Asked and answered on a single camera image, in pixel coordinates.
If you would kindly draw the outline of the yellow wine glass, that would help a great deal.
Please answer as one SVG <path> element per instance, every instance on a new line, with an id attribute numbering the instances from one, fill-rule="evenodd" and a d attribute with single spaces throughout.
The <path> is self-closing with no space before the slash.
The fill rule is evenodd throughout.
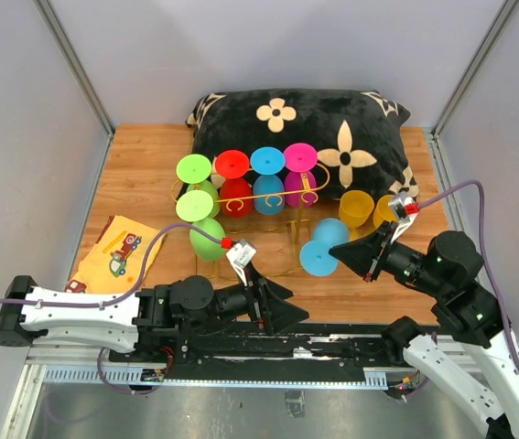
<path id="1" fill-rule="evenodd" d="M 380 197 L 373 211 L 373 225 L 378 229 L 384 222 L 397 222 L 398 218 L 393 209 L 389 206 L 389 202 L 393 199 L 392 194 Z"/>
<path id="2" fill-rule="evenodd" d="M 341 197 L 339 218 L 349 229 L 352 241 L 371 232 L 373 209 L 373 198 L 364 191 L 351 190 Z"/>

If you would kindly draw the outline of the blue wine glass front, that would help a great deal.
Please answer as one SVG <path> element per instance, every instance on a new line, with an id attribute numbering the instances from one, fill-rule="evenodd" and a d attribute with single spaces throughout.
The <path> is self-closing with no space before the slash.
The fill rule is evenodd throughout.
<path id="1" fill-rule="evenodd" d="M 313 230 L 310 240 L 301 248 L 299 260 L 303 269 L 317 277 L 332 274 L 340 262 L 329 251 L 332 247 L 346 243 L 349 238 L 349 229 L 339 219 L 321 220 Z"/>

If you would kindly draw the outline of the green wine glass front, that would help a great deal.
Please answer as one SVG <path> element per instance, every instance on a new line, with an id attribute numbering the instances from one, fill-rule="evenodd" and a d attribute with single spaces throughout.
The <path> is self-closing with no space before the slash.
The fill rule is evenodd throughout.
<path id="1" fill-rule="evenodd" d="M 201 189 L 193 189 L 181 196 L 176 204 L 178 217 L 190 223 L 189 240 L 196 255 L 207 262 L 220 260 L 225 254 L 222 239 L 226 233 L 212 216 L 214 198 Z"/>

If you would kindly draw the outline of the green wine glass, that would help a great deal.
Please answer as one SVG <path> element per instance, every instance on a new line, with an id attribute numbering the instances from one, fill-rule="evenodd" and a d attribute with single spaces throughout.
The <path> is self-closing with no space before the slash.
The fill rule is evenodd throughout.
<path id="1" fill-rule="evenodd" d="M 178 179 L 186 185 L 186 192 L 176 204 L 176 213 L 181 220 L 196 222 L 218 214 L 219 194 L 209 180 L 211 171 L 211 161 L 204 155 L 190 154 L 178 162 Z"/>
<path id="2" fill-rule="evenodd" d="M 176 204 L 178 217 L 190 223 L 189 240 L 196 255 L 207 262 L 220 260 L 225 254 L 222 239 L 226 233 L 212 216 L 214 198 L 201 189 L 193 189 L 181 196 Z"/>

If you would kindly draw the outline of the green wine glass back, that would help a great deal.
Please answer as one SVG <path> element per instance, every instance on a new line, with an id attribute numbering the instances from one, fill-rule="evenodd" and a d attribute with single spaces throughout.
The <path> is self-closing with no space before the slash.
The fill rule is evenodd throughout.
<path id="1" fill-rule="evenodd" d="M 178 179 L 186 185 L 186 192 L 176 204 L 176 213 L 181 220 L 196 222 L 218 214 L 219 194 L 209 180 L 211 171 L 211 161 L 204 155 L 190 154 L 178 162 Z"/>

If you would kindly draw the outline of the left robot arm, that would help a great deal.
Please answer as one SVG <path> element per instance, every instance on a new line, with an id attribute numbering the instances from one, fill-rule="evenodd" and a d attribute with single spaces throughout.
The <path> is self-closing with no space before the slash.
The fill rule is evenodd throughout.
<path id="1" fill-rule="evenodd" d="M 101 303 L 87 298 L 73 302 L 71 293 L 51 291 L 29 276 L 18 276 L 1 304 L 0 347 L 75 343 L 133 353 L 149 362 L 162 348 L 181 348 L 193 336 L 220 334 L 240 316 L 248 316 L 267 336 L 308 318 L 308 311 L 289 303 L 291 290 L 253 267 L 244 273 L 245 280 L 220 289 L 192 275 L 125 299 L 107 295 Z"/>

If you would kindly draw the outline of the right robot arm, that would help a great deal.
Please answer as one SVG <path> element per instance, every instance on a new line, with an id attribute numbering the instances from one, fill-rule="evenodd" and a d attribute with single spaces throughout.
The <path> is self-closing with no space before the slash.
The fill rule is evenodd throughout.
<path id="1" fill-rule="evenodd" d="M 422 253 L 400 243 L 396 224 L 386 222 L 329 253 L 367 282 L 388 273 L 432 297 L 431 311 L 440 328 L 468 353 L 485 381 L 471 376 L 407 316 L 383 330 L 383 359 L 421 371 L 485 437 L 519 438 L 519 349 L 500 300 L 475 279 L 483 258 L 465 233 L 442 232 Z"/>

